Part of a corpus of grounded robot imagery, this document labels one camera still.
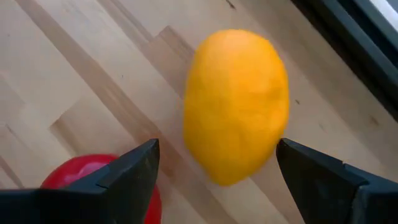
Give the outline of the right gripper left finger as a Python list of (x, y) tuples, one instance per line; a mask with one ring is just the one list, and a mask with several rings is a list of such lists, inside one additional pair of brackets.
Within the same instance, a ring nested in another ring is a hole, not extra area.
[(64, 188), (0, 190), (0, 224), (144, 224), (159, 160), (150, 139)]

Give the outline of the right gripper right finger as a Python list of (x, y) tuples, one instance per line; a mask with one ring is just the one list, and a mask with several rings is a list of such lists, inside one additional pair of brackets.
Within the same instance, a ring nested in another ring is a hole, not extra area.
[(277, 161), (305, 224), (398, 224), (398, 183), (282, 138)]

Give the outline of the red plastic tomato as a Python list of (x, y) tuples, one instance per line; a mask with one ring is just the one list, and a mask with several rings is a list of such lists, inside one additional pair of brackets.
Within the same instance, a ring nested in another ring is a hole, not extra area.
[[(60, 189), (72, 182), (108, 165), (118, 156), (114, 154), (88, 154), (73, 157), (53, 170), (42, 182), (41, 188)], [(162, 201), (160, 192), (155, 185), (144, 224), (162, 223)]]

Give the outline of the orange-yellow plastic mango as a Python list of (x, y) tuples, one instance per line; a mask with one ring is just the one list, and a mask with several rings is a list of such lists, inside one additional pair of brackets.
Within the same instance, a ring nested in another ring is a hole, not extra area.
[(289, 83), (273, 45), (242, 29), (220, 30), (197, 48), (184, 96), (187, 149), (218, 185), (255, 173), (289, 119)]

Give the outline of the black aluminium table frame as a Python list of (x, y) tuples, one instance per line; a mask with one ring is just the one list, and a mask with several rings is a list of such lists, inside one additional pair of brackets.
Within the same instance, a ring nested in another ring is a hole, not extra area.
[(398, 0), (291, 0), (398, 122)]

